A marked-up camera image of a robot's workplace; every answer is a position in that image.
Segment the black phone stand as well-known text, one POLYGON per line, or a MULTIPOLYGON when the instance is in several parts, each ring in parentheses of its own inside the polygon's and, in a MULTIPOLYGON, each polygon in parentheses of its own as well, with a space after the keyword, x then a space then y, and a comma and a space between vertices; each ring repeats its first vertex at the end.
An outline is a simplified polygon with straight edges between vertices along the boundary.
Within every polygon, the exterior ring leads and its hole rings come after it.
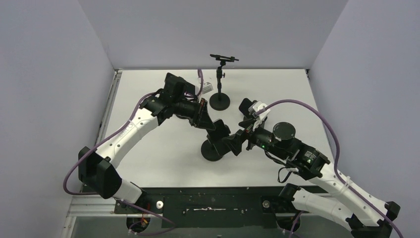
POLYGON ((208 161, 216 162, 231 150, 223 143, 220 146, 211 145, 207 139, 201 145, 201 155, 208 161))

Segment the silver black phone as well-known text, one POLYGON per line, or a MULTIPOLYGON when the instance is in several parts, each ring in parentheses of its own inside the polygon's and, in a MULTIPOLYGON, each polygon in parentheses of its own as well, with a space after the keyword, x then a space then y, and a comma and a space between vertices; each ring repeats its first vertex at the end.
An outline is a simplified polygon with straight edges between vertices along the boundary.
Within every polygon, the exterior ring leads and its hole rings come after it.
POLYGON ((225 138, 225 137, 227 137, 231 134, 230 128, 227 125, 226 125, 226 127, 227 127, 226 131, 219 131, 221 133, 221 142, 220 142, 220 144, 216 145, 217 147, 223 144, 222 143, 223 138, 225 138))

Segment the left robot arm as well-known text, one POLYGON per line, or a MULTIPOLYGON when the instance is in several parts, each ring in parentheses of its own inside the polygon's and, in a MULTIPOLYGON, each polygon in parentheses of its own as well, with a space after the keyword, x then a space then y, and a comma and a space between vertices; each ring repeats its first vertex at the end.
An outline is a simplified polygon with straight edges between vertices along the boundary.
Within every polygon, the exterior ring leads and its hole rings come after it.
POLYGON ((117 172, 125 155, 149 132, 173 115, 181 116, 195 128, 216 130, 210 119, 205 99, 188 100, 186 93, 193 94, 194 85, 171 73, 167 73, 164 87, 140 100, 126 123, 112 135, 90 149, 79 152, 78 178, 93 189, 94 195, 103 199, 116 198, 127 201, 135 213, 145 210, 147 200, 142 189, 122 179, 117 172))

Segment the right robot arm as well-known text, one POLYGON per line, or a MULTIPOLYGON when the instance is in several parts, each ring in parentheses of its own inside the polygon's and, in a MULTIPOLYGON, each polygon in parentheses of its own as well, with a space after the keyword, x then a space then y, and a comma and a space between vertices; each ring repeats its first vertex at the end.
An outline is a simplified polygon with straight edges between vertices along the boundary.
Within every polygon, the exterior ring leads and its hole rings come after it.
POLYGON ((287 183, 279 195, 279 207, 286 212, 293 209, 306 211, 333 221, 355 238, 388 238, 392 233, 391 222, 395 220, 400 206, 385 202, 368 194, 350 178, 338 175, 334 163, 315 148, 295 138, 296 130, 288 122, 277 123, 272 131, 258 127, 238 130, 222 139, 228 148, 238 155, 242 144, 247 149, 257 146, 272 156, 275 162, 302 179, 317 185, 335 199, 330 200, 302 187, 287 183))

